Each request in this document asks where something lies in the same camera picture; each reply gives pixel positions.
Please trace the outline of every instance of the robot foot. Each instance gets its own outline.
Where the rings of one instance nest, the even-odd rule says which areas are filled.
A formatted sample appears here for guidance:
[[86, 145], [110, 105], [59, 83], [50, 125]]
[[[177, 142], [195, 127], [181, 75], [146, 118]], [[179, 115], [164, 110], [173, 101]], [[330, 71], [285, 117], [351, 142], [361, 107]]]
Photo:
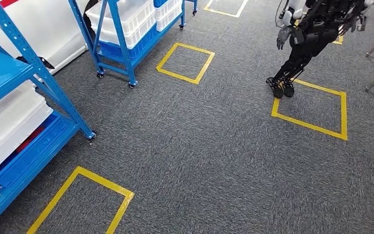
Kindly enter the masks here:
[[286, 97], [293, 97], [293, 94], [295, 94], [295, 88], [293, 87], [293, 83], [291, 81], [283, 83], [283, 92]]
[[275, 96], [275, 98], [282, 98], [283, 97], [283, 89], [281, 88], [279, 82], [273, 82], [273, 77], [267, 78], [266, 83], [272, 89], [273, 96]]

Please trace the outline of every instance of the blue plastic tray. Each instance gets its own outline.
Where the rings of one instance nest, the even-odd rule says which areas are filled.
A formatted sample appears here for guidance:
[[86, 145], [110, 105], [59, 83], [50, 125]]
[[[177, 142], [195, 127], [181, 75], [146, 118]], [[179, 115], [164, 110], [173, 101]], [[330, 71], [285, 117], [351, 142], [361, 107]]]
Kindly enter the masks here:
[[19, 154], [12, 153], [0, 165], [0, 186], [7, 188], [22, 175], [43, 151], [62, 133], [67, 125], [53, 112], [42, 124], [45, 129]]
[[[134, 46], [133, 49], [128, 50], [130, 55], [130, 60], [135, 60], [137, 56], [143, 51], [145, 47], [149, 45], [149, 42], [154, 39], [155, 35], [157, 35], [157, 23], [155, 23], [150, 30], [141, 38], [141, 40]], [[99, 46], [101, 47], [101, 51], [103, 54], [111, 54], [115, 56], [122, 57], [121, 47], [117, 44], [111, 42], [99, 42]]]
[[160, 7], [162, 6], [164, 3], [166, 3], [166, 1], [168, 0], [154, 0], [154, 7]]

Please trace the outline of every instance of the gray carpet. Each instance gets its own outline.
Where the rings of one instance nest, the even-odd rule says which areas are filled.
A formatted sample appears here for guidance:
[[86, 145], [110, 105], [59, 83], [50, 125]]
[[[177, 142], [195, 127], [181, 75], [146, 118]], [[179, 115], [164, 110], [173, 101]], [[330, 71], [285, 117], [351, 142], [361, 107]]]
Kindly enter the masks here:
[[[134, 90], [113, 72], [97, 79], [88, 52], [59, 71], [98, 137], [73, 137], [0, 216], [0, 233], [28, 230], [82, 166], [135, 193], [117, 233], [374, 234], [374, 88], [363, 90], [374, 76], [374, 54], [364, 57], [374, 7], [366, 32], [330, 44], [300, 76], [347, 93], [344, 141], [270, 116], [264, 81], [290, 54], [289, 45], [275, 47], [278, 2], [250, 0], [238, 19], [188, 12], [187, 27], [173, 27], [137, 67]], [[216, 53], [199, 85], [156, 71], [176, 42]], [[166, 69], [194, 75], [201, 60], [178, 53]], [[337, 97], [295, 88], [293, 100], [280, 101], [282, 114], [340, 129]], [[122, 198], [84, 178], [73, 185], [39, 233], [106, 231]]]

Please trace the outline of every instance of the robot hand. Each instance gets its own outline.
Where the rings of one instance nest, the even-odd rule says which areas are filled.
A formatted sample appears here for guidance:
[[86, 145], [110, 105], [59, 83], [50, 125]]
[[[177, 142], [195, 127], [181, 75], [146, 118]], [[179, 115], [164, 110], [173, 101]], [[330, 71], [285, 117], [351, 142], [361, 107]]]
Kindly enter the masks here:
[[286, 43], [287, 39], [289, 39], [291, 32], [292, 32], [291, 28], [280, 29], [278, 38], [277, 38], [277, 47], [279, 50], [283, 50], [283, 46]]
[[345, 35], [345, 33], [347, 33], [350, 28], [352, 29], [352, 32], [354, 32], [356, 28], [356, 21], [357, 21], [357, 18], [355, 17], [354, 19], [347, 22], [346, 24], [341, 25], [339, 27], [339, 36]]

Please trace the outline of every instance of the yellow tape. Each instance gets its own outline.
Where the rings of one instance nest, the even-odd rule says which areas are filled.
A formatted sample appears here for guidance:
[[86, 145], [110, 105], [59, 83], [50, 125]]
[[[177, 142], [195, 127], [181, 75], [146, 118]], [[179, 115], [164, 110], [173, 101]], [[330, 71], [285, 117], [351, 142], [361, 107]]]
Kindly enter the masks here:
[[246, 4], [248, 2], [248, 0], [244, 0], [243, 3], [242, 3], [242, 5], [240, 6], [239, 10], [237, 11], [237, 13], [234, 15], [234, 14], [230, 14], [230, 13], [226, 13], [226, 12], [221, 12], [221, 11], [216, 11], [216, 10], [210, 9], [210, 5], [213, 3], [213, 1], [214, 0], [208, 1], [207, 5], [204, 7], [205, 11], [209, 11], [209, 12], [213, 12], [213, 13], [217, 13], [217, 14], [222, 14], [222, 15], [225, 15], [225, 16], [231, 16], [231, 17], [235, 17], [235, 18], [240, 17], [240, 15], [243, 12], [244, 7], [246, 6]]
[[[196, 50], [196, 51], [199, 51], [199, 52], [209, 54], [209, 57], [208, 57], [207, 61], [205, 62], [204, 66], [201, 68], [199, 74], [197, 75], [197, 77], [195, 79], [191, 79], [191, 78], [185, 77], [183, 75], [180, 75], [180, 74], [177, 74], [177, 73], [174, 73], [174, 72], [167, 71], [167, 70], [163, 69], [164, 64], [167, 62], [168, 58], [170, 58], [171, 54], [175, 51], [175, 49], [178, 46], [182, 46], [182, 47], [185, 47], [185, 48], [188, 48], [188, 49], [191, 49], [191, 50]], [[191, 45], [182, 44], [182, 43], [178, 42], [178, 43], [175, 43], [172, 46], [172, 48], [164, 56], [163, 60], [161, 60], [160, 63], [157, 65], [157, 71], [159, 71], [161, 73], [164, 73], [164, 74], [167, 74], [167, 75], [172, 76], [172, 77], [176, 77], [178, 79], [182, 79], [182, 80], [191, 82], [193, 84], [198, 84], [200, 82], [201, 78], [203, 77], [204, 73], [206, 72], [208, 66], [210, 65], [211, 61], [213, 60], [214, 55], [215, 55], [214, 52], [211, 52], [211, 51], [208, 51], [208, 50], [205, 50], [205, 49], [201, 49], [201, 48], [197, 48], [197, 47], [194, 47], [194, 46], [191, 46]]]
[[321, 87], [321, 86], [311, 84], [311, 83], [308, 83], [306, 81], [299, 80], [299, 79], [294, 80], [294, 82], [340, 96], [340, 109], [341, 109], [341, 116], [340, 116], [340, 119], [341, 119], [340, 128], [341, 128], [341, 130], [340, 130], [340, 133], [333, 132], [333, 131], [324, 129], [324, 128], [319, 127], [319, 126], [315, 126], [313, 124], [306, 123], [306, 122], [303, 122], [301, 120], [279, 114], [278, 109], [279, 109], [280, 99], [277, 99], [277, 98], [275, 98], [274, 101], [273, 101], [272, 114], [271, 114], [272, 117], [278, 117], [278, 118], [287, 120], [289, 122], [301, 125], [303, 127], [310, 128], [310, 129], [316, 130], [318, 132], [331, 135], [333, 137], [337, 137], [337, 138], [340, 138], [340, 139], [343, 139], [343, 140], [348, 140], [348, 127], [347, 127], [348, 120], [347, 120], [347, 107], [346, 107], [347, 106], [346, 93], [335, 91], [335, 90], [328, 89], [328, 88], [325, 88], [325, 87]]
[[115, 215], [114, 219], [112, 220], [110, 226], [108, 227], [108, 230], [106, 233], [112, 234], [114, 233], [115, 229], [118, 226], [118, 223], [120, 222], [125, 210], [128, 207], [129, 202], [131, 199], [134, 197], [134, 193], [131, 192], [130, 190], [127, 190], [118, 184], [115, 184], [103, 177], [100, 177], [99, 175], [90, 172], [82, 167], [77, 167], [75, 170], [72, 172], [70, 177], [64, 182], [64, 184], [61, 186], [61, 188], [58, 190], [58, 192], [55, 194], [54, 198], [49, 202], [49, 204], [45, 207], [44, 211], [39, 215], [39, 217], [35, 220], [35, 222], [32, 224], [32, 226], [28, 230], [28, 234], [33, 234], [35, 233], [38, 228], [41, 226], [43, 221], [46, 219], [46, 217], [49, 215], [49, 213], [52, 211], [52, 209], [55, 207], [55, 205], [59, 202], [61, 197], [64, 195], [64, 193], [67, 191], [67, 189], [70, 187], [72, 182], [75, 180], [75, 178], [78, 175], [83, 175], [119, 194], [124, 196], [124, 201], [121, 203], [120, 208], [118, 209], [117, 214]]
[[338, 36], [335, 41], [332, 42], [333, 44], [342, 45], [343, 44], [343, 36]]

